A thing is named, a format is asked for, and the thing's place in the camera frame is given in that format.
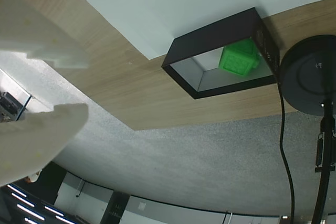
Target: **wood grain surface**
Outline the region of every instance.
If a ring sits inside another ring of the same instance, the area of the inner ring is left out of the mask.
[[[280,113],[275,85],[193,100],[147,60],[86,0],[24,0],[78,41],[90,55],[85,70],[56,69],[79,90],[134,130],[217,123]],[[313,35],[336,35],[336,0],[264,19],[281,56]],[[287,112],[294,109],[286,105]]]

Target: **black cable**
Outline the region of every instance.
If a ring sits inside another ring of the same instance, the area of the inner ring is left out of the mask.
[[[288,162],[287,162],[287,159],[286,159],[285,151],[283,149],[283,139],[284,139],[284,131],[285,131],[285,103],[284,103],[284,98],[282,96],[282,91],[281,91],[279,81],[277,82],[277,84],[278,84],[278,91],[279,91],[280,101],[281,101],[281,130],[280,130],[279,146],[280,146],[280,153],[281,153],[282,161],[283,161],[283,164],[285,165],[285,169],[286,169],[287,177],[288,177],[288,182],[289,182],[290,199],[291,199],[290,224],[293,224],[294,223],[294,214],[295,214],[294,185],[293,185],[292,175],[290,173],[290,169],[289,169]]]

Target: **white fabric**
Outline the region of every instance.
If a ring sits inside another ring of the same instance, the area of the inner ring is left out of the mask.
[[[32,182],[32,183],[36,182],[38,180],[38,177],[40,176],[41,172],[42,172],[42,170],[40,170],[37,173],[29,175],[28,178],[30,179],[30,182]]]

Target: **fluorescent light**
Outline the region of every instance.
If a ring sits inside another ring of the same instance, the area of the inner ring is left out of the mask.
[[[25,221],[27,221],[29,224],[38,224],[37,222],[34,222],[33,220],[29,220],[28,218],[25,218]]]
[[[38,215],[37,213],[35,213],[33,211],[30,211],[28,208],[25,208],[24,206],[21,206],[20,204],[17,204],[16,206],[18,208],[20,208],[21,210],[23,210],[24,212],[27,212],[27,213],[31,214],[32,216],[36,217],[37,219],[45,220],[45,218],[42,217],[41,215]]]
[[[27,205],[31,207],[35,207],[33,203],[30,203],[28,200],[22,199],[20,196],[16,195],[15,193],[12,193],[12,196],[17,198],[18,200],[21,200],[22,202],[26,203]]]
[[[13,186],[7,185],[7,187],[10,188],[10,189],[12,189],[14,192],[20,194],[21,196],[23,196],[25,198],[27,197],[27,195],[25,195],[24,193],[20,192],[18,189],[14,188]]]
[[[55,217],[56,217],[56,219],[59,219],[59,220],[65,222],[65,223],[67,223],[67,224],[76,224],[76,223],[74,223],[74,222],[72,222],[72,221],[70,221],[70,220],[67,220],[67,219],[64,219],[64,218],[62,218],[62,217],[59,217],[58,215],[56,215]]]
[[[44,208],[47,209],[47,210],[49,210],[50,212],[53,212],[53,213],[57,214],[57,215],[64,216],[64,214],[62,214],[61,212],[58,212],[58,211],[56,211],[56,210],[54,210],[54,209],[52,209],[50,207],[44,206]]]

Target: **green toy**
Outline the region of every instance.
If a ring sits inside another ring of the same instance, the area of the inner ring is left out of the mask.
[[[244,39],[227,45],[222,51],[219,68],[240,76],[247,76],[260,62],[258,48],[251,39]]]

